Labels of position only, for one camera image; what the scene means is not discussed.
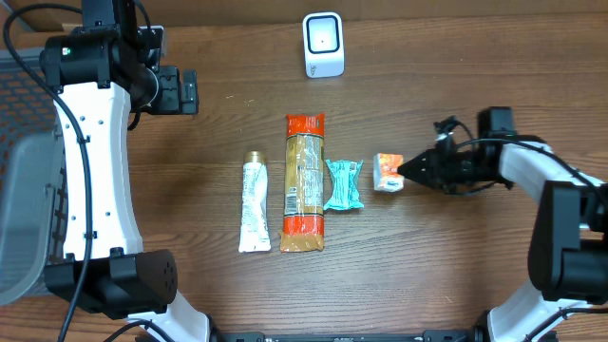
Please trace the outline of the small orange snack packet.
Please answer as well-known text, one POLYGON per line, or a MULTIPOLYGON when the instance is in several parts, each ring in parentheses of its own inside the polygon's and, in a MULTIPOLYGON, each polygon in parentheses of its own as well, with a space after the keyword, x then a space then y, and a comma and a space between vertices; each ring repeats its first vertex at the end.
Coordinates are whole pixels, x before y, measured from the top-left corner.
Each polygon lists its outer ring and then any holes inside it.
POLYGON ((398 154, 378 153, 373 158, 373 186, 375 191, 395 193, 404 188, 405 178, 397 172, 404 163, 398 154))

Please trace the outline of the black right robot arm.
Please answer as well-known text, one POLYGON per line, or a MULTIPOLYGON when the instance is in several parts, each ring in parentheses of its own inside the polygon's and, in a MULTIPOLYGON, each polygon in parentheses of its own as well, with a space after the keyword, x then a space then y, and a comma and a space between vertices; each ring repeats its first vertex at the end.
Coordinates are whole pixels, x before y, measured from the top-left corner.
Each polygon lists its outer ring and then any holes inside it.
POLYGON ((540 341, 573 314, 607 312, 607 185, 587 176, 532 136, 480 138, 434 148, 397 169, 406 179, 451 194, 457 185, 519 185, 537 204, 528 279, 487 312, 473 341, 540 341))

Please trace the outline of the teal snack bar wrapper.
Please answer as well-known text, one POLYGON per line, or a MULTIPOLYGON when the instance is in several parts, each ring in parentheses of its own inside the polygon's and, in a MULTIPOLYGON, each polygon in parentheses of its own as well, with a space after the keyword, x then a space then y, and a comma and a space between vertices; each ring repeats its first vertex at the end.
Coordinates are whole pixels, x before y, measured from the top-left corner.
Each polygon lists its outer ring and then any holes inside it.
POLYGON ((359 175, 364 161, 332 161, 326 159, 332 180, 332 195, 324 204, 324 210, 349 211, 363 209, 358 189, 359 175))

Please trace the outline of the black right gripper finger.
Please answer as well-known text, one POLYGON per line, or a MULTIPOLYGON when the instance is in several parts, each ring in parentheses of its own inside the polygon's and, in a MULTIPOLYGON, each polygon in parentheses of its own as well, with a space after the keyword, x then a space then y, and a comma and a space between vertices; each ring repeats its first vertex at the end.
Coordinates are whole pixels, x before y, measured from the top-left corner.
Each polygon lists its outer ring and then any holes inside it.
POLYGON ((399 175, 405 179, 424 186, 430 186, 426 168, 416 164, 404 163, 397 168, 399 175))
POLYGON ((427 158, 427 153, 423 152, 423 153, 419 154, 418 156, 414 157, 413 159, 401 164, 397 168, 397 170, 398 171, 422 171, 423 169, 426 168, 426 165, 427 165, 426 158, 427 158))

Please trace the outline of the orange pasta package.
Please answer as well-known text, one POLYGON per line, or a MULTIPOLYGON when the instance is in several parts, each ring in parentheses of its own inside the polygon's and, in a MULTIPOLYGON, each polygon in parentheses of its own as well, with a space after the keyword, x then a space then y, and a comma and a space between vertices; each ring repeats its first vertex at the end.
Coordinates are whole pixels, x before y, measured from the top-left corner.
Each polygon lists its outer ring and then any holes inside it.
POLYGON ((290 114, 287 119, 283 253, 324 249, 325 115, 290 114))

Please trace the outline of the white tube gold cap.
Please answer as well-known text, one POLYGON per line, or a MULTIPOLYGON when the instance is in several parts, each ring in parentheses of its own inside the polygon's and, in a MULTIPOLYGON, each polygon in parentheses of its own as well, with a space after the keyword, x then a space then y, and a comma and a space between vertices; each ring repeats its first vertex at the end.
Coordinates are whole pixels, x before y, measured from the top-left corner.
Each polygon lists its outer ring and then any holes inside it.
POLYGON ((260 151, 244 156, 242 167, 242 205, 238 251, 268 252, 271 239, 267 222, 268 170, 260 151))

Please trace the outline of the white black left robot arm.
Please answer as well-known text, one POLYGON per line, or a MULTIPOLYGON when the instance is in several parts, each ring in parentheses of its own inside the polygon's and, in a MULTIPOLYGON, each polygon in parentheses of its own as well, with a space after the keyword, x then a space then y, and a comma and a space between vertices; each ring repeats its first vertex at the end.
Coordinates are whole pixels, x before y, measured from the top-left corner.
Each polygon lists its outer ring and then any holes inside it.
POLYGON ((178 289, 166 250, 147 252, 137 226, 126 135, 131 114, 195 114, 196 74, 162 66, 160 26, 78 28, 41 54, 64 140, 64 258, 44 270, 72 310, 103 314, 164 341, 209 341, 211 321, 178 289))

